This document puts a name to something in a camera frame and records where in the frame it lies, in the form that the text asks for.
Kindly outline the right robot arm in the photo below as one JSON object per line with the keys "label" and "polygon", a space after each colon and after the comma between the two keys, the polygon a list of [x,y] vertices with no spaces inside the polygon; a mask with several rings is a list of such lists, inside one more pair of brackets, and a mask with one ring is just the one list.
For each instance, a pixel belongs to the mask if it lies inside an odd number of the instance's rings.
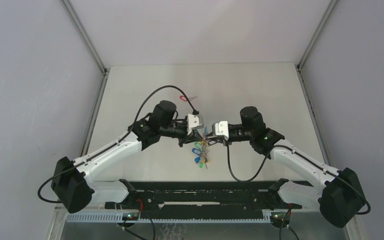
{"label": "right robot arm", "polygon": [[337,228],[345,227],[356,215],[370,213],[371,205],[352,169],[339,170],[300,151],[284,135],[267,127],[263,115],[254,106],[241,109],[240,118],[240,124],[214,123],[212,131],[205,136],[226,147],[233,142],[249,142],[265,161],[270,159],[289,168],[310,184],[279,179],[270,188],[269,203],[273,207],[295,204],[319,210]]}

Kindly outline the key with red tag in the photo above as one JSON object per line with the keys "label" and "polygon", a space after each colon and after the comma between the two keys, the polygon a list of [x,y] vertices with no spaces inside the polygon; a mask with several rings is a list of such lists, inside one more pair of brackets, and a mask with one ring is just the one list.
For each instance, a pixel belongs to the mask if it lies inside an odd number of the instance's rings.
{"label": "key with red tag", "polygon": [[180,95],[179,98],[180,98],[182,101],[187,102],[187,101],[193,101],[194,99],[197,98],[197,96],[186,97],[185,95]]}

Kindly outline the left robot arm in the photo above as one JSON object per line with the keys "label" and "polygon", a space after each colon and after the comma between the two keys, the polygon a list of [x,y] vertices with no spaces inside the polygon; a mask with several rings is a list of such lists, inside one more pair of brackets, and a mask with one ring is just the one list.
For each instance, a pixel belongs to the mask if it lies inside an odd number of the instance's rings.
{"label": "left robot arm", "polygon": [[58,160],[50,184],[58,201],[70,214],[97,203],[133,207],[137,196],[126,180],[98,180],[98,177],[114,164],[158,143],[161,137],[178,139],[179,146],[201,141],[199,129],[204,127],[203,117],[195,111],[176,121],[176,111],[173,102],[162,100],[152,112],[105,146],[74,160],[68,157]]}

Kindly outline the metal key organizer ring plate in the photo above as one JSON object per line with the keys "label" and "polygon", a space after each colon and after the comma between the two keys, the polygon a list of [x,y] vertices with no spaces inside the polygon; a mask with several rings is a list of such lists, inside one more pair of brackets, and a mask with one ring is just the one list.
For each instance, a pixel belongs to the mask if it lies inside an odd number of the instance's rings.
{"label": "metal key organizer ring plate", "polygon": [[201,141],[196,141],[194,143],[194,148],[192,148],[192,153],[196,155],[194,158],[194,163],[198,165],[200,169],[208,170],[209,156],[210,151],[210,140],[204,134]]}

